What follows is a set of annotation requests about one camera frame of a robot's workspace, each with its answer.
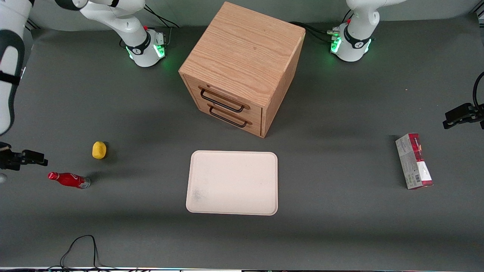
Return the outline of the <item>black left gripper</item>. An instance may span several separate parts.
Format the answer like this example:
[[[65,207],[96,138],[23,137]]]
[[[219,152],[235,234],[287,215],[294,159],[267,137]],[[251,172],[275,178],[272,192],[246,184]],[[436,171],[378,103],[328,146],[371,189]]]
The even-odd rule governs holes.
[[[484,129],[484,114],[483,104],[469,106],[458,106],[445,113],[445,121],[443,122],[444,129],[450,129],[453,126],[463,123],[476,123],[478,122],[481,129]]]

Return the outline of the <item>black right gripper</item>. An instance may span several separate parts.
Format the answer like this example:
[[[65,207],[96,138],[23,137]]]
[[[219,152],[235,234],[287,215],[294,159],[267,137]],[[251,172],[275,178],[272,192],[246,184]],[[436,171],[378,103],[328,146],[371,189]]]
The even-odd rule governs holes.
[[[43,153],[38,153],[33,150],[23,150],[20,153],[14,153],[11,150],[11,145],[0,143],[0,168],[3,170],[19,171],[22,165],[40,165],[47,166],[48,160],[44,159]]]

